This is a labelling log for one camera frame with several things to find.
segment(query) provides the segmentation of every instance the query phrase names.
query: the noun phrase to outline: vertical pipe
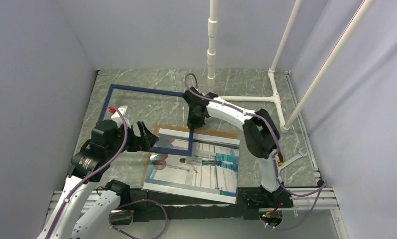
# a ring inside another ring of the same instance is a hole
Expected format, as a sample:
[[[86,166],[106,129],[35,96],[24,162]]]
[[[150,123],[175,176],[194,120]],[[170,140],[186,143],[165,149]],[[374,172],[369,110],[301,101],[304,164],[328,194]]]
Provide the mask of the vertical pipe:
[[[296,0],[295,5],[293,6],[291,16],[289,17],[288,24],[286,25],[285,32],[283,33],[282,40],[280,41],[279,48],[277,49],[276,56],[274,57],[273,64],[270,67],[270,71],[274,72],[276,69],[277,62],[282,54],[283,48],[285,46],[286,41],[288,40],[289,33],[292,29],[293,23],[295,22],[296,15],[298,14],[299,7],[301,6],[302,0]]]
[[[207,50],[207,86],[209,91],[214,89],[214,64],[216,61],[216,34],[217,34],[217,0],[210,0],[210,17],[207,23],[209,36],[209,49]]]
[[[364,16],[374,4],[376,0],[363,0],[358,10],[355,12],[354,16],[352,17],[351,21],[346,26],[345,30],[343,31],[342,35],[339,37],[338,41],[336,42],[333,49],[330,51],[329,55],[327,56],[326,60],[321,65],[320,69],[318,70],[317,74],[315,75],[313,81],[311,82],[310,86],[308,86],[307,91],[304,93],[304,96],[298,102],[298,105],[293,110],[291,116],[287,120],[284,127],[281,128],[282,132],[286,132],[291,127],[294,120],[298,117],[299,113],[301,112],[302,108],[304,107],[305,103],[310,98],[311,94],[313,93],[314,89],[320,83],[321,78],[332,65],[336,57],[341,52],[343,46],[351,37],[352,33],[354,33],[355,29],[364,19]]]

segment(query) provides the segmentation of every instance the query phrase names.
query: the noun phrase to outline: silver wrench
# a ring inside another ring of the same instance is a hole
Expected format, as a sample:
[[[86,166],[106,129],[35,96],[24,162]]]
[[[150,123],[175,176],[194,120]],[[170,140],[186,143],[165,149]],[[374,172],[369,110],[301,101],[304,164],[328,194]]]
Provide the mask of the silver wrench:
[[[308,155],[308,152],[303,153],[302,149],[298,150],[298,153],[294,157],[292,157],[290,160],[284,162],[282,164],[282,166],[279,167],[279,171],[281,171],[282,169],[284,169],[286,166],[290,165],[291,163],[295,162],[297,159],[306,157],[307,155]]]

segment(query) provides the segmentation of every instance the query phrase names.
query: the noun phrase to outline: marble tabletop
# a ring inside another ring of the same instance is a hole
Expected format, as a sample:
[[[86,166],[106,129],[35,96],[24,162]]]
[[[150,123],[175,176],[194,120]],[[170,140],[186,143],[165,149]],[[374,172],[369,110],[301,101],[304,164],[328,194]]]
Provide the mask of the marble tabletop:
[[[101,70],[98,73],[90,102],[85,113],[82,129],[78,139],[76,151],[90,138],[91,130],[99,118],[100,111],[106,98],[110,84],[130,85],[152,89],[184,92],[183,77],[192,72],[198,78],[198,90],[206,94],[207,72],[197,69],[111,69]],[[286,77],[282,72],[275,73],[276,84],[282,101],[282,108],[287,119],[292,113],[295,104],[292,92]],[[267,70],[264,69],[219,69],[216,71],[214,93],[230,96],[271,96],[273,94]],[[265,102],[234,102],[246,108],[266,109],[276,125],[279,125],[277,111],[273,103]],[[181,97],[156,95],[142,92],[114,89],[109,105],[128,105],[128,118],[135,126],[134,130],[139,135],[137,121],[144,121],[150,131],[158,124],[186,127],[188,105]],[[104,119],[110,119],[106,113]],[[246,148],[242,132],[234,126],[216,118],[206,120],[203,129],[234,132],[240,140],[240,156],[238,169],[238,187],[257,187],[260,185],[260,170],[257,159]],[[296,120],[287,133],[280,133],[280,147],[287,161],[303,148],[306,152],[306,138],[299,122]],[[117,179],[130,185],[131,188],[141,188],[141,181],[147,162],[145,152],[123,152],[112,163],[100,182],[104,185],[111,179]],[[313,163],[309,156],[287,166],[281,171],[281,176],[286,186],[315,186]]]

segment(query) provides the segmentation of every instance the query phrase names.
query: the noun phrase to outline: pipe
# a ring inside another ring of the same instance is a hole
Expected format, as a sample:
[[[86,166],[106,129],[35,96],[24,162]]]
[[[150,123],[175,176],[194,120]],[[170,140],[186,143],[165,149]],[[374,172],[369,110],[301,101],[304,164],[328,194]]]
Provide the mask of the pipe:
[[[217,0],[210,0],[210,17],[207,23],[209,49],[207,50],[207,86],[209,91],[214,90],[214,64],[216,61],[216,34],[217,34]]]
[[[315,75],[313,81],[308,86],[307,91],[302,96],[301,100],[298,102],[298,105],[293,110],[291,116],[287,120],[286,124],[280,129],[282,132],[287,132],[294,120],[298,117],[299,113],[301,112],[302,108],[304,107],[305,103],[308,101],[310,96],[312,95],[314,89],[320,83],[321,78],[332,65],[336,57],[341,52],[342,48],[344,47],[345,43],[351,37],[352,33],[358,27],[358,25],[363,20],[364,16],[374,4],[376,0],[363,0],[358,10],[355,12],[354,16],[352,17],[351,21],[346,26],[345,30],[343,31],[342,35],[339,37],[338,41],[336,42],[333,49],[330,51],[329,55],[327,56],[326,60],[321,65],[320,69],[318,70],[317,74]]]
[[[285,117],[283,116],[282,102],[280,101],[280,95],[277,91],[276,82],[274,81],[274,73],[269,71],[268,78],[270,79],[271,87],[273,89],[274,104],[276,105],[277,115],[279,116],[280,128],[282,129],[285,125]]]
[[[273,96],[220,96],[225,101],[274,102]]]
[[[286,44],[286,41],[288,40],[289,33],[292,29],[293,23],[295,22],[295,18],[296,18],[296,15],[298,14],[298,10],[299,10],[299,7],[301,6],[301,2],[302,2],[302,0],[295,1],[295,5],[293,6],[292,13],[291,13],[291,16],[289,17],[288,24],[286,25],[285,32],[283,33],[282,40],[280,41],[279,48],[277,49],[276,56],[274,57],[273,64],[270,67],[270,71],[272,73],[274,73],[274,70],[276,69],[277,62],[279,61],[279,58],[283,51],[283,48]]]

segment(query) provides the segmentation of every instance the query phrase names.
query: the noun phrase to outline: blue square frame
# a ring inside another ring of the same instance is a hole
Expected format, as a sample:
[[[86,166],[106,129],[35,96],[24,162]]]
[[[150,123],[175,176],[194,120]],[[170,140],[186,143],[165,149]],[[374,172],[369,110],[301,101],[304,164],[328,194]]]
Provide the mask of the blue square frame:
[[[118,85],[118,84],[110,84],[109,90],[107,92],[105,102],[103,103],[102,111],[99,115],[99,121],[102,121],[109,101],[110,97],[112,96],[113,89],[120,89],[120,90],[127,90],[127,91],[138,91],[138,92],[145,92],[145,93],[152,93],[152,94],[159,94],[159,95],[166,95],[166,96],[176,96],[182,97],[182,92],[176,91],[165,91],[165,90],[157,90],[157,89],[149,89],[143,87],[136,87],[136,86],[126,86],[126,85]],[[174,154],[174,155],[182,155],[182,156],[192,156],[192,148],[193,148],[193,138],[194,138],[194,128],[190,128],[189,130],[189,138],[188,138],[188,150],[180,150],[180,149],[172,149],[172,148],[161,148],[161,147],[153,147],[150,151],[153,153],[165,153],[165,154]]]

